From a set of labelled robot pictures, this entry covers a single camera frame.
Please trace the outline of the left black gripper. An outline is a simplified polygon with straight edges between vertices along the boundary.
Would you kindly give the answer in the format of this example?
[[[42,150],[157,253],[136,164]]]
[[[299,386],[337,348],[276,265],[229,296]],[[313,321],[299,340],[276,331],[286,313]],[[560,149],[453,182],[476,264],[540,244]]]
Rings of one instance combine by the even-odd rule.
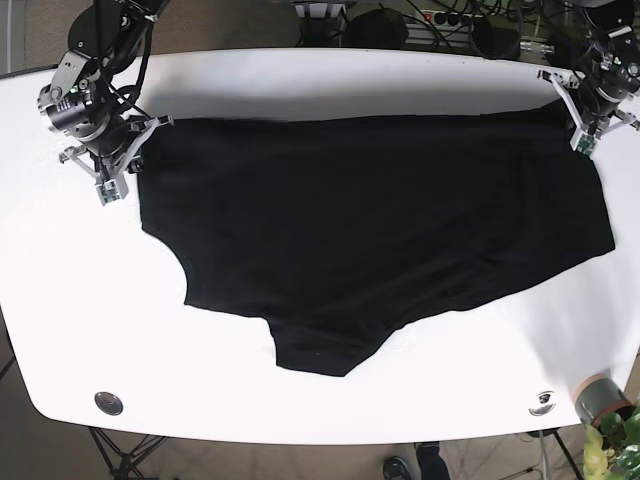
[[[639,129],[639,116],[621,109],[639,98],[638,61],[607,53],[589,75],[540,70],[537,77],[553,86],[570,115],[573,151],[591,157],[606,135],[625,126]]]

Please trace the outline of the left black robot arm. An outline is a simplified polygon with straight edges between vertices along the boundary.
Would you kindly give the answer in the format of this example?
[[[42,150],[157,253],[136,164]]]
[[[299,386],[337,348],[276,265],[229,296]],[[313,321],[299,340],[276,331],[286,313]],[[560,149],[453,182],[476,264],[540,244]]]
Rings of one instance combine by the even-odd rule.
[[[634,29],[634,1],[571,1],[582,20],[585,39],[577,41],[546,15],[539,16],[555,39],[570,52],[569,77],[541,70],[538,78],[553,86],[563,101],[574,132],[573,151],[593,155],[602,138],[624,126],[639,129],[637,115],[621,109],[639,97],[639,38]]]

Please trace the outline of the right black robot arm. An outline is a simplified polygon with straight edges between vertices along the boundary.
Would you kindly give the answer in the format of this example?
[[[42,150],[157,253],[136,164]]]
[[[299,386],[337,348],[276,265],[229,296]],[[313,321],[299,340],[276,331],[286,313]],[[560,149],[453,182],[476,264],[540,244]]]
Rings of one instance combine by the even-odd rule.
[[[73,22],[68,50],[38,110],[47,127],[76,140],[59,155],[95,182],[102,204],[124,199],[126,174],[141,171],[142,146],[172,117],[153,117],[137,101],[164,1],[95,1]]]

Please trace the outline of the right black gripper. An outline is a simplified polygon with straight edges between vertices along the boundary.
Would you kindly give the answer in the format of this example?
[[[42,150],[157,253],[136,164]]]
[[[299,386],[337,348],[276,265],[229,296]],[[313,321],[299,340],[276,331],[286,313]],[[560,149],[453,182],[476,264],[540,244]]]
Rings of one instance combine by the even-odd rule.
[[[111,117],[90,135],[80,137],[76,127],[77,146],[60,153],[60,163],[73,162],[94,181],[94,187],[103,206],[124,200],[129,193],[125,175],[142,171],[142,147],[154,132],[163,126],[172,126],[172,116],[142,116],[123,119]]]

